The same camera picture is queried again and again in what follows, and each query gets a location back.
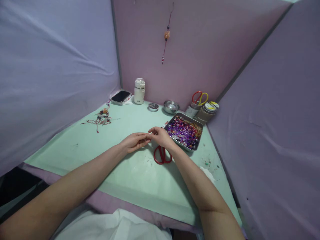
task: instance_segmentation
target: purple fabric wall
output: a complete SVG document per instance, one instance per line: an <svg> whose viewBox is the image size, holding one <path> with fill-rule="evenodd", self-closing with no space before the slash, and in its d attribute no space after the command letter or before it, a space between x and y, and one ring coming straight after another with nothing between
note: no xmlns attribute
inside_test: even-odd
<svg viewBox="0 0 320 240"><path fill-rule="evenodd" d="M119 87L110 0L1 0L0 176Z"/></svg>
<svg viewBox="0 0 320 240"><path fill-rule="evenodd" d="M123 87L146 80L146 100L187 108L195 91L215 100L291 4L281 0L115 0Z"/></svg>
<svg viewBox="0 0 320 240"><path fill-rule="evenodd" d="M254 239L320 239L320 1L294 4L208 125Z"/></svg>

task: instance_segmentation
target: yellow scissors handle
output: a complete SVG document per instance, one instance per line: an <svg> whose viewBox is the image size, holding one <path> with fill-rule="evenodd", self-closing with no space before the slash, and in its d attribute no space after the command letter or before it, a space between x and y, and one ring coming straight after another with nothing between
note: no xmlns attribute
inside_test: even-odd
<svg viewBox="0 0 320 240"><path fill-rule="evenodd" d="M207 95L207 99L206 99L204 102L201 102L202 96L203 96L204 94ZM208 96L207 93L202 93L201 96L200 96L200 99L199 99L198 106L202 106L203 104L205 104L205 103L208 101L208 98L209 98L209 96Z"/></svg>

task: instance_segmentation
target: metal tray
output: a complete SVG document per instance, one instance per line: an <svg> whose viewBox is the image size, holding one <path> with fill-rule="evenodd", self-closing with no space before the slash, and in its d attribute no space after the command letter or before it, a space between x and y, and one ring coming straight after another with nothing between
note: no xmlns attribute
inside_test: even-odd
<svg viewBox="0 0 320 240"><path fill-rule="evenodd" d="M195 124L197 124L199 127L201 127L201 135L200 135L200 137L199 137L199 144L200 144L200 140L201 140L201 136L202 136L202 131L203 131L203 125L202 125L200 122L198 122L197 120L194 120L193 118L190 118L190 117L188 117L187 115L184 115L183 113L176 113L176 114L174 115L174 117L170 119L169 122L171 122L176 116L183 117L184 119L190 121L191 123L195 123ZM167 124L167 125L165 126L165 128L164 128L165 130L168 129L168 127L169 127L168 125L169 125L169 124ZM192 150L192 149L186 147L185 145L183 145L182 143L178 142L177 140L175 140L173 137L171 137L171 138L173 139L173 141L174 141L177 145L179 145L183 150L185 150L185 151L187 151L187 152L194 152L194 151L196 151L196 150L198 149L198 147L199 147L199 144L198 144L197 149L196 149L196 150Z"/></svg>

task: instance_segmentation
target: jar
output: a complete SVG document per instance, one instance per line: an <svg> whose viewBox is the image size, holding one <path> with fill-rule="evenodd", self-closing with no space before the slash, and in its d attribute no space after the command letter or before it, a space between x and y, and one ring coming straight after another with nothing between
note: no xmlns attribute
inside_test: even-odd
<svg viewBox="0 0 320 240"><path fill-rule="evenodd" d="M200 110L201 106L191 102L188 106L186 112L184 115L187 115L188 117L194 118L195 115L197 115L198 111Z"/></svg>
<svg viewBox="0 0 320 240"><path fill-rule="evenodd" d="M207 121L212 118L219 108L219 104L216 102L206 102L206 104L199 110L195 116L195 120L205 125Z"/></svg>
<svg viewBox="0 0 320 240"><path fill-rule="evenodd" d="M143 78L137 78L134 81L134 102L136 104L144 103L144 94L146 91L146 83Z"/></svg>

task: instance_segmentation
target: small metal dish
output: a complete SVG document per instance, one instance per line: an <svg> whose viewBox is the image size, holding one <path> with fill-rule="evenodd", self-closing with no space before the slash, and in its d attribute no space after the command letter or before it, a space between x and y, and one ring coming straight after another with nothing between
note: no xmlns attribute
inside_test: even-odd
<svg viewBox="0 0 320 240"><path fill-rule="evenodd" d="M155 103L149 103L148 104L148 110L150 112L156 112L159 110L159 105L158 104L155 104Z"/></svg>
<svg viewBox="0 0 320 240"><path fill-rule="evenodd" d="M201 140L201 136L202 136L202 132L203 132L203 125L202 125L200 122L198 122L197 120L194 120L194 119L192 119L191 117L188 117L187 115L184 115L183 113L177 113L173 118L171 118L171 120L170 120L169 122L171 122L172 120L174 120L174 118L175 118L176 116L183 117L184 119L188 120L189 122L195 123L196 125L198 125L199 127L201 127L201 135L200 135L200 137L199 137L199 144L200 144L200 140ZM164 129L167 130L168 127L169 127L169 124L167 124ZM173 139L173 141L174 141L177 145L179 145L183 150L185 150L185 151L187 151L187 152L194 152L194 151L196 151L196 150L198 149L198 147L199 147L199 144L198 144L197 149L196 149L196 150L192 150L192 149L186 147L185 145L183 145L182 143L178 142L177 140L175 140L173 137L171 137L171 138Z"/></svg>
<svg viewBox="0 0 320 240"><path fill-rule="evenodd" d="M163 109L169 114L175 114L179 110L180 106L178 103L173 101L165 101Z"/></svg>

